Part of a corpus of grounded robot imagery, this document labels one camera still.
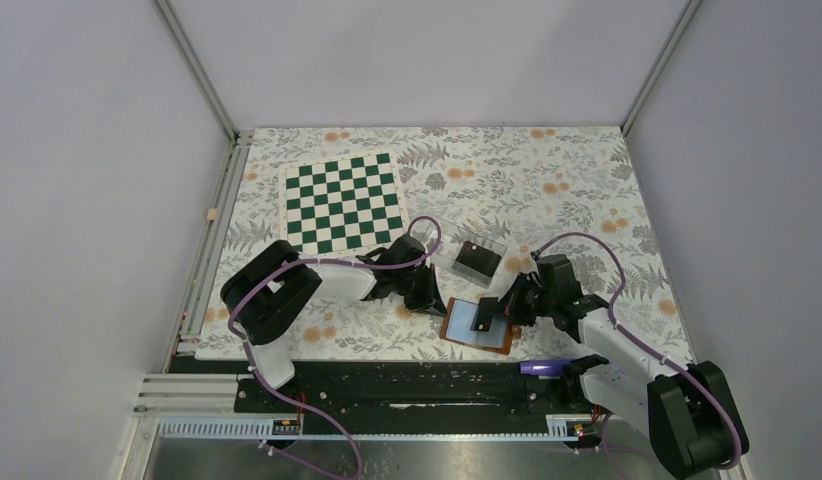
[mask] floral tablecloth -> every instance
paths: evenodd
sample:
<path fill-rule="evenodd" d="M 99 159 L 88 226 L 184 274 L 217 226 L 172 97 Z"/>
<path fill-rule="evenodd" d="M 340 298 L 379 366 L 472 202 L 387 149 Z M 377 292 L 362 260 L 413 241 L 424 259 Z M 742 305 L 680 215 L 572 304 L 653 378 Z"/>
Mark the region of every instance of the floral tablecloth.
<path fill-rule="evenodd" d="M 431 214 L 507 244 L 492 285 L 483 291 L 438 272 L 444 301 L 502 295 L 529 251 L 566 231 L 592 233 L 620 256 L 628 279 L 618 317 L 676 358 L 690 358 L 658 243 L 629 154 L 617 127 L 580 128 L 267 128 L 255 132 L 207 307 L 199 359 L 242 359 L 228 333 L 223 283 L 276 240 L 278 167 L 306 158 L 388 148 L 394 152 L 411 217 Z M 565 253 L 586 293 L 610 297 L 614 264 L 597 245 L 565 239 Z M 515 340 L 511 354 L 438 338 L 442 319 L 411 314 L 400 297 L 377 302 L 317 299 L 286 334 L 293 359 L 524 360 L 580 352 L 551 319 Z"/>

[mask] gray wall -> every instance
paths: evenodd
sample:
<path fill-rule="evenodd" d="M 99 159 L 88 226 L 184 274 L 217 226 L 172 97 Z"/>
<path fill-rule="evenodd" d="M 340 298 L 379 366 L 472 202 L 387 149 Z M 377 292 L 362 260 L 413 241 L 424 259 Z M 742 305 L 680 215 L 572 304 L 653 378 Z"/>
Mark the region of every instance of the gray wall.
<path fill-rule="evenodd" d="M 684 0 L 173 0 L 235 123 L 619 124 Z"/>
<path fill-rule="evenodd" d="M 630 146 L 756 478 L 822 478 L 822 0 L 705 2 Z"/>
<path fill-rule="evenodd" d="M 0 2 L 0 479 L 105 477 L 224 151 L 151 2 Z"/>

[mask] green and white checkered board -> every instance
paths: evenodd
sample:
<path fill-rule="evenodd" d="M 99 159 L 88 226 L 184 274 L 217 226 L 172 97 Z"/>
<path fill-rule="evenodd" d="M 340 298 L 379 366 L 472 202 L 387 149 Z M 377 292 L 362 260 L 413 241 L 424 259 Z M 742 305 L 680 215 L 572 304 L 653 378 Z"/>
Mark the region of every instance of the green and white checkered board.
<path fill-rule="evenodd" d="M 389 152 L 282 165 L 281 234 L 298 251 L 357 255 L 405 232 L 408 208 Z"/>

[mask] transparent plastic box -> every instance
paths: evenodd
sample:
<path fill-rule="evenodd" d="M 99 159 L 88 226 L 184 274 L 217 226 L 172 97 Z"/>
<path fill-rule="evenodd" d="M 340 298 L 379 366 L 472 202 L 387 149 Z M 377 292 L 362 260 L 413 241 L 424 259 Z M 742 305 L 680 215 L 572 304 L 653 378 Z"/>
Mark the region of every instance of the transparent plastic box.
<path fill-rule="evenodd" d="M 440 247 L 429 257 L 432 264 L 480 287 L 489 287 L 505 256 L 506 246 L 452 222 L 436 220 L 443 236 Z M 432 222 L 417 222 L 411 229 L 411 236 L 429 251 L 437 240 L 437 229 Z"/>

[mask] purple object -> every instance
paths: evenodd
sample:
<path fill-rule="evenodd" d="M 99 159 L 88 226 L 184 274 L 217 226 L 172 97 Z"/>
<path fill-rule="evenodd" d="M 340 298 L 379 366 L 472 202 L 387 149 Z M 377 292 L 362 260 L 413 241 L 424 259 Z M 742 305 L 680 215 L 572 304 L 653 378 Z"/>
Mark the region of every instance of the purple object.
<path fill-rule="evenodd" d="M 565 365 L 572 362 L 569 358 L 553 358 L 550 360 L 529 360 L 520 362 L 520 373 L 523 375 L 545 375 L 557 377 Z"/>

